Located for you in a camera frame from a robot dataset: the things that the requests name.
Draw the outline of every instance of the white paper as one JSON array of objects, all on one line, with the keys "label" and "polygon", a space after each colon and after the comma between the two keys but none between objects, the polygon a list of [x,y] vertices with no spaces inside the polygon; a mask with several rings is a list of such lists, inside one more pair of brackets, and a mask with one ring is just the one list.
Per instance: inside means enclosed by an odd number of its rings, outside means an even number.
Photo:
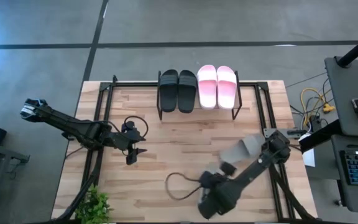
[{"label": "white paper", "polygon": [[[308,133],[302,135],[299,138],[299,141],[308,137],[309,135],[310,134]],[[303,163],[305,163],[306,166],[316,167],[316,163],[314,161],[314,149],[310,149],[309,151],[306,151],[305,153],[303,153],[302,157],[303,157]]]}]

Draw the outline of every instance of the slide sandal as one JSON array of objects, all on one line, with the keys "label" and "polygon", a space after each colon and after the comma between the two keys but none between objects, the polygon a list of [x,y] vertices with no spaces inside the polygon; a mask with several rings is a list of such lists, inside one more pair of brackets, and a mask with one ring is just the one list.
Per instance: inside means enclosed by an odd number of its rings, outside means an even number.
[{"label": "slide sandal", "polygon": [[233,70],[227,66],[220,66],[216,72],[218,76],[218,105],[221,109],[231,110],[234,107],[237,91],[237,78]]},{"label": "slide sandal", "polygon": [[202,66],[197,73],[198,95],[202,109],[211,110],[216,105],[216,69],[213,65]]},{"label": "slide sandal", "polygon": [[160,77],[160,104],[164,112],[172,112],[177,107],[178,72],[169,69]]},{"label": "slide sandal", "polygon": [[191,113],[197,93],[197,78],[193,72],[183,70],[179,75],[178,108],[182,113]]}]

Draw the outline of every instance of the pink slipper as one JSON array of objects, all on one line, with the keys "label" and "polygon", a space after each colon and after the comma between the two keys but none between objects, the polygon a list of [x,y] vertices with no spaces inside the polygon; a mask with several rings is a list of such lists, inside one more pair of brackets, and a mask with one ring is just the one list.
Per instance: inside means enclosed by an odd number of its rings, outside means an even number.
[{"label": "pink slipper", "polygon": [[210,110],[216,105],[216,69],[213,65],[202,66],[197,73],[198,95],[202,109]]},{"label": "pink slipper", "polygon": [[218,76],[218,105],[221,109],[231,110],[234,107],[237,90],[237,78],[233,70],[227,66],[220,66],[216,72]]}]

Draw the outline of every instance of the wooden table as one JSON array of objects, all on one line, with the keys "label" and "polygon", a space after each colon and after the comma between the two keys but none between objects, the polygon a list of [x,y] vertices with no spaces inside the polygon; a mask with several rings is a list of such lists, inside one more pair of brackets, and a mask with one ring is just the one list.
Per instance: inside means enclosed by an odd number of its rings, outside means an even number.
[{"label": "wooden table", "polygon": [[[84,82],[76,117],[93,119],[100,82]],[[270,97],[278,128],[293,128],[290,105],[283,81],[268,81]],[[218,163],[219,151],[230,148],[248,134],[261,133],[255,91],[241,87],[242,109],[235,121],[228,110],[202,110],[196,102],[191,114],[178,110],[164,113],[158,118],[155,102],[156,87],[115,87],[112,97],[110,121],[120,126],[125,117],[137,115],[149,124],[146,142],[139,148],[138,162],[127,166],[121,151],[106,147],[104,150],[99,189],[109,195],[113,222],[208,222],[196,207],[199,193],[182,201],[170,199],[164,189],[164,180],[171,172],[182,172],[197,179],[210,164]],[[267,111],[263,100],[264,111]],[[141,121],[135,121],[140,133],[145,131]],[[79,148],[77,142],[69,144],[67,153]],[[86,150],[70,156],[64,163],[52,217],[58,217],[78,193],[83,175]],[[236,164],[239,171],[252,161]],[[302,155],[291,151],[287,163],[290,188],[307,209],[316,216]],[[181,177],[172,177],[170,188],[181,197],[197,187]],[[282,207],[286,212],[281,193]],[[216,215],[209,222],[267,222],[277,221],[269,173],[265,171],[244,189],[235,209],[224,216]]]}]

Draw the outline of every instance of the gray concrete floor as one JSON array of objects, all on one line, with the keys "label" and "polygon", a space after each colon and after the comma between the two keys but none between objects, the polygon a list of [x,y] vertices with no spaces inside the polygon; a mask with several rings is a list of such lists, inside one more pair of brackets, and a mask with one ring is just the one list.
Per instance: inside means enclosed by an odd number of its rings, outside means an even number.
[{"label": "gray concrete floor", "polygon": [[[101,5],[102,0],[0,0],[0,44],[90,44]],[[358,40],[358,0],[110,0],[99,42],[309,40]],[[155,80],[158,70],[196,72],[211,63],[238,70],[242,80],[284,80],[291,85],[325,72],[324,58],[343,55],[352,47],[98,49],[89,79],[117,75],[120,80]],[[8,131],[4,144],[31,154],[15,180],[4,179],[0,223],[50,218],[67,141],[46,124],[22,120],[19,112],[26,98],[45,98],[74,115],[89,53],[0,50],[0,127]],[[290,103],[301,109],[300,91],[319,90],[325,79],[321,75],[288,88]],[[336,114],[323,117],[331,122]],[[296,126],[300,119],[294,115]],[[333,204],[338,198],[334,182],[311,178],[310,184],[320,218],[358,223],[358,213]]]}]

